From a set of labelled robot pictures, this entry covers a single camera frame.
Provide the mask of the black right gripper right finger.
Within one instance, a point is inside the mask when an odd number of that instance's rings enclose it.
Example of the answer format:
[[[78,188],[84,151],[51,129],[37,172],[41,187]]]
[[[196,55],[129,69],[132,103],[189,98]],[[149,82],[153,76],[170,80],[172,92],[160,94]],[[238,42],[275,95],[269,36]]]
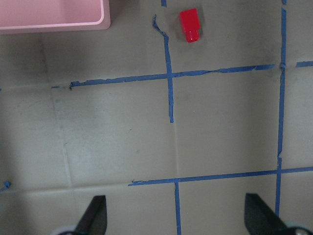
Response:
[[[291,230],[255,193],[245,196],[245,227],[250,235],[290,235]]]

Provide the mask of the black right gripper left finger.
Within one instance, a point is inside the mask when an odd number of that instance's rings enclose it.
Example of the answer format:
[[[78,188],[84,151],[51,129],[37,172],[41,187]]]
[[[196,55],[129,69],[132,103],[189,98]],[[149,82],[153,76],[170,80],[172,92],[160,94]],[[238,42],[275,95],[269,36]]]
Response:
[[[107,230],[105,195],[94,196],[74,232],[80,235],[104,235]]]

